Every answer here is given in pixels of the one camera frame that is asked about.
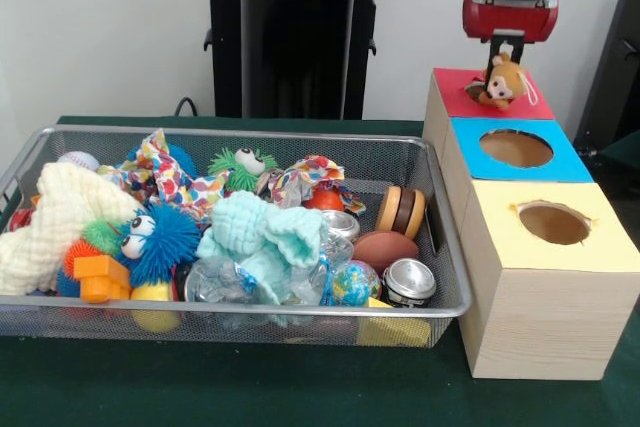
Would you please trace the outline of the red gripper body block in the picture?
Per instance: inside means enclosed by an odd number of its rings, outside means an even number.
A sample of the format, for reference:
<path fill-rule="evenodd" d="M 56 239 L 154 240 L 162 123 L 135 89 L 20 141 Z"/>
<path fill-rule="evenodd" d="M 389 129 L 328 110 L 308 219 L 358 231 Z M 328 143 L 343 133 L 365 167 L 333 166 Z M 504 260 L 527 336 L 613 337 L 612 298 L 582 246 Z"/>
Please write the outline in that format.
<path fill-rule="evenodd" d="M 462 25 L 469 38 L 521 35 L 525 43 L 546 41 L 559 13 L 558 0 L 463 0 Z"/>

